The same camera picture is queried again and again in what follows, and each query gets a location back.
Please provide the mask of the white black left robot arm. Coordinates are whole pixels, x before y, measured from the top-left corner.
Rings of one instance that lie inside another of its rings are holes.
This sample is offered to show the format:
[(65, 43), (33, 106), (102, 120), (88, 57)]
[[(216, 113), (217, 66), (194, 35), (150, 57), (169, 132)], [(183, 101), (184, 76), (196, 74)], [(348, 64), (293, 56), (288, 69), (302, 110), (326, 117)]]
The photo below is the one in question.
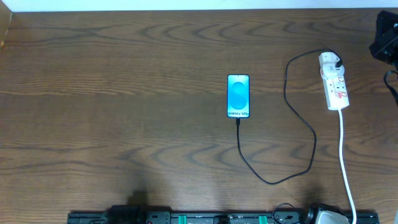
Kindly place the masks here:
[(113, 205), (106, 212), (105, 224), (145, 224), (147, 218), (140, 207)]

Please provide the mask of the blue Galaxy smartphone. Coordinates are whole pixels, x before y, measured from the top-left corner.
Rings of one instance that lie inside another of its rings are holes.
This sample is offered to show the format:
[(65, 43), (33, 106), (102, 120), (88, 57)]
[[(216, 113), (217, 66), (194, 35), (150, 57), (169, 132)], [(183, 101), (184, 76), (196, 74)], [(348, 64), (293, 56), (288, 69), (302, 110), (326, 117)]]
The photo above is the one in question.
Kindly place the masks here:
[(250, 77), (247, 74), (230, 74), (227, 77), (227, 117), (250, 117)]

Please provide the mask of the white USB charger adapter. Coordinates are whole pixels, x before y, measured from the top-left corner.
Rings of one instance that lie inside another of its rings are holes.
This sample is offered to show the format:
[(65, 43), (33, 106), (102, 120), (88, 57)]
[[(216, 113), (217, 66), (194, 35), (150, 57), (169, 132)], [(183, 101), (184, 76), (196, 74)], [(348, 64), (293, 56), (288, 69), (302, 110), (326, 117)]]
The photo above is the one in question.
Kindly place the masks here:
[(323, 52), (319, 56), (320, 75), (324, 80), (341, 77), (345, 68), (342, 60), (334, 52)]

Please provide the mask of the white power strip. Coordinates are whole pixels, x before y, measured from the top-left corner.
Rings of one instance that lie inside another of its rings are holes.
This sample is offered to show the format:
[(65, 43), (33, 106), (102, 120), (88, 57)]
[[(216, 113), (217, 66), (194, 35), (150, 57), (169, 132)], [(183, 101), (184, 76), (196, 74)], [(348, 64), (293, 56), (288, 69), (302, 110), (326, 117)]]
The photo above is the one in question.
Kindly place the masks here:
[(323, 79), (326, 104), (329, 110), (338, 111), (349, 106), (348, 91), (344, 76)]

